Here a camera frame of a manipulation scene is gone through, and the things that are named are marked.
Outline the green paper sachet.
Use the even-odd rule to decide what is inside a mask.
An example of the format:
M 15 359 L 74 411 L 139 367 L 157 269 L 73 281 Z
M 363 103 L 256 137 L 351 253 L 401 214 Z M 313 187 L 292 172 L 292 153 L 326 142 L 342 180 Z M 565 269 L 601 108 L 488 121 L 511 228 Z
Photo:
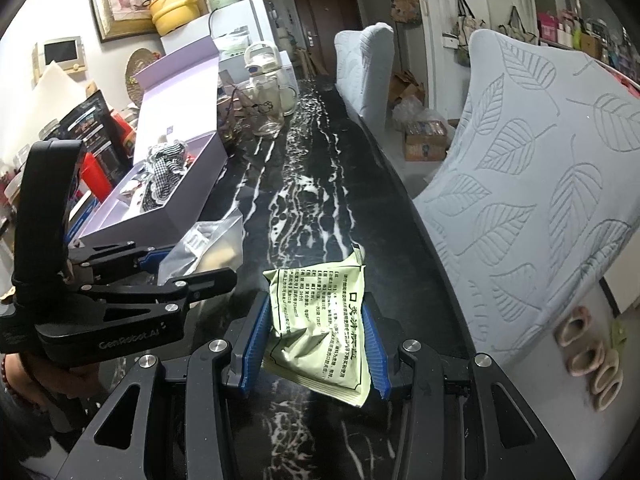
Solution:
M 272 329 L 264 356 L 270 373 L 360 408 L 371 389 L 364 338 L 364 253 L 340 262 L 273 269 Z

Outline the clear plastic snack bag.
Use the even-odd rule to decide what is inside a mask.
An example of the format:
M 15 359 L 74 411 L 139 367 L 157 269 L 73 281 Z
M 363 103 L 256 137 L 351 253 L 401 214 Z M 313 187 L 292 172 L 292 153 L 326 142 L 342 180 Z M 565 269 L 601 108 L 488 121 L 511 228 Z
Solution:
M 217 221 L 199 221 L 160 262 L 157 284 L 211 270 L 239 270 L 243 263 L 243 215 L 234 208 Z

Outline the checkered cloth doll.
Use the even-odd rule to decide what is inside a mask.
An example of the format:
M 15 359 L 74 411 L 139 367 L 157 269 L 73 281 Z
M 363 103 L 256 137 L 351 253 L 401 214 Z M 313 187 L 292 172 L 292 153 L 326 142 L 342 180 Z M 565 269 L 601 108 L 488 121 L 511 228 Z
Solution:
M 164 206 L 193 161 L 184 142 L 171 141 L 152 146 L 144 162 L 140 210 L 147 212 Z

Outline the red plastic container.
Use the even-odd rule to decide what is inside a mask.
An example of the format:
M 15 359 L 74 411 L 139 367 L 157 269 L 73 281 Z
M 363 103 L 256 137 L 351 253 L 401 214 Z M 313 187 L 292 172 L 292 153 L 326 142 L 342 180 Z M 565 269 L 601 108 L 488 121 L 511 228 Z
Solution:
M 92 153 L 86 153 L 80 168 L 81 180 L 85 182 L 91 193 L 100 203 L 104 203 L 113 191 L 111 181 L 108 180 L 100 163 Z

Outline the lavender gift box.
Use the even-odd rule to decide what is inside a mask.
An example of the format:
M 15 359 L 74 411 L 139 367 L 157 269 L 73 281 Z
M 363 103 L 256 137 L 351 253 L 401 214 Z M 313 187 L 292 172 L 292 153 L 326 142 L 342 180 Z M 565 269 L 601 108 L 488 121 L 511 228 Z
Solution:
M 219 53 L 205 36 L 137 73 L 134 166 L 79 231 L 85 246 L 178 242 L 198 220 L 227 154 L 217 132 Z

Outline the black product box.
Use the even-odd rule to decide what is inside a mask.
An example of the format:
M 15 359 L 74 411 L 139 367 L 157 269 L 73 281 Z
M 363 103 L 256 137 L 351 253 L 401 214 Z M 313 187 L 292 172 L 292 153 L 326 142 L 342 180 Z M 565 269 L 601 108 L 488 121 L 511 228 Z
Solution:
M 93 154 L 114 188 L 132 168 L 113 118 L 100 90 L 74 107 L 60 120 L 60 138 L 81 140 Z

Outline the glass mug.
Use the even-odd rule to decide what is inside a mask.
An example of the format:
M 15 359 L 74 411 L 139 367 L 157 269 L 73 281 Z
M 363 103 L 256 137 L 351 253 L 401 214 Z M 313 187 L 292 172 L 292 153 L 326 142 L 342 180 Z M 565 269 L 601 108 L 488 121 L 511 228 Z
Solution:
M 244 118 L 255 136 L 276 136 L 284 126 L 280 86 L 276 78 L 262 77 L 239 84 Z

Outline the white glass teapot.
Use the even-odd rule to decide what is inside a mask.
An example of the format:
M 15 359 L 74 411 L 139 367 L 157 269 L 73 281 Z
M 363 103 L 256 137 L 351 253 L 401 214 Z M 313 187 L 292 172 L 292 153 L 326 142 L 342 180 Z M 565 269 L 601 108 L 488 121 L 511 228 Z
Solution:
M 244 53 L 245 68 L 250 78 L 277 78 L 283 114 L 291 116 L 297 107 L 299 88 L 294 68 L 286 52 L 281 52 L 273 44 L 254 42 Z

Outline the pink slippers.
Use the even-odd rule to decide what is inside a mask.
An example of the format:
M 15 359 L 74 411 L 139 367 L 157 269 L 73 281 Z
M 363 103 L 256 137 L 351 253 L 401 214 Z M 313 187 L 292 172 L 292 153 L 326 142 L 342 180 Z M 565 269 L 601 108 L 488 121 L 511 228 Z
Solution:
M 587 307 L 578 306 L 564 318 L 554 339 L 565 352 L 570 376 L 588 379 L 588 391 L 596 412 L 604 412 L 616 400 L 624 383 L 620 352 L 591 330 L 593 317 Z

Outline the near light blue chair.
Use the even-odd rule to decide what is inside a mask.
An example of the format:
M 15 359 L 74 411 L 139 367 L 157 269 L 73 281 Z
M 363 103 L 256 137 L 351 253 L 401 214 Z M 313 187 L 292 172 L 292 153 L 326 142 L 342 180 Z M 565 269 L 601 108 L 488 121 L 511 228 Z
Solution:
M 476 351 L 510 366 L 639 226 L 639 101 L 598 61 L 472 33 L 449 152 L 414 200 Z

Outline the light blue chair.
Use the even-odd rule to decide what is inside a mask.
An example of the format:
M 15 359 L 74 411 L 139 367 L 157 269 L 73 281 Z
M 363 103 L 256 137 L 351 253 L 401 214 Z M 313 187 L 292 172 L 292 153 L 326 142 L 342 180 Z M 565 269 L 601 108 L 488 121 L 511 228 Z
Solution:
M 335 87 L 347 114 L 370 133 L 383 133 L 395 52 L 393 29 L 377 22 L 363 30 L 342 30 L 335 35 L 334 47 Z
M 510 366 L 639 226 L 639 101 L 598 61 L 472 33 L 449 152 L 414 200 L 476 351 Z

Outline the white refrigerator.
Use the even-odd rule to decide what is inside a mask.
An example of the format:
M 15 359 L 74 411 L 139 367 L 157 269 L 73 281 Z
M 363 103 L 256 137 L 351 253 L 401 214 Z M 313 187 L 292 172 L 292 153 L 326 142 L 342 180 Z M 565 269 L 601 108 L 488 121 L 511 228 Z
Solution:
M 242 55 L 252 44 L 277 44 L 266 0 L 240 0 L 196 18 L 160 38 L 166 54 L 211 36 L 221 59 Z

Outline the yellow pot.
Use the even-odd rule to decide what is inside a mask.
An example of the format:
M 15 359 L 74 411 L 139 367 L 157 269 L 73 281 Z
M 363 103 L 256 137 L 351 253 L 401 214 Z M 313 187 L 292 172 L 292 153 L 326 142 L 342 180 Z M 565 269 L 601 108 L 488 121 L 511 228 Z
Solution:
M 161 37 L 201 16 L 198 0 L 149 0 L 148 8 Z

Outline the far light blue chair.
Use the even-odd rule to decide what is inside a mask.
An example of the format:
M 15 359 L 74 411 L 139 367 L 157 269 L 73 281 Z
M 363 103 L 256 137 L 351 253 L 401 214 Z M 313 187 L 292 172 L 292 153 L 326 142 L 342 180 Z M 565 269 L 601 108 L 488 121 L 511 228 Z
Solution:
M 335 35 L 334 47 L 335 87 L 347 114 L 370 133 L 383 133 L 395 52 L 393 29 L 377 22 L 363 30 L 342 30 Z

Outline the brown door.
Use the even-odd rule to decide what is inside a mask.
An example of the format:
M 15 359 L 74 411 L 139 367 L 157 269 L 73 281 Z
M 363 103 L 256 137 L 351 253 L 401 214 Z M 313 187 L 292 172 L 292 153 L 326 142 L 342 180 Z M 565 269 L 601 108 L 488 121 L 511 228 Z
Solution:
M 342 30 L 362 29 L 358 0 L 294 0 L 303 43 L 326 72 L 336 75 L 334 39 Z

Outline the hanging tote bag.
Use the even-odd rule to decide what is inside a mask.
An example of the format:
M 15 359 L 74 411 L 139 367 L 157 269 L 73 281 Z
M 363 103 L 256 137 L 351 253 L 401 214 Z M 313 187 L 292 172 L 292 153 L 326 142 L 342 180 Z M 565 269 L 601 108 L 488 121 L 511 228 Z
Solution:
M 422 23 L 420 0 L 392 0 L 390 16 L 395 23 L 420 25 Z

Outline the wall intercom screen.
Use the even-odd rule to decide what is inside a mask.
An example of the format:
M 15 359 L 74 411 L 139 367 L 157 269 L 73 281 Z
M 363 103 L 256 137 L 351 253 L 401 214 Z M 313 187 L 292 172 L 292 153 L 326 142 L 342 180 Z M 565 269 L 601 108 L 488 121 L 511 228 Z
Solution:
M 85 72 L 87 62 L 81 38 L 75 36 L 37 42 L 32 50 L 35 84 L 51 63 L 55 63 L 66 74 Z

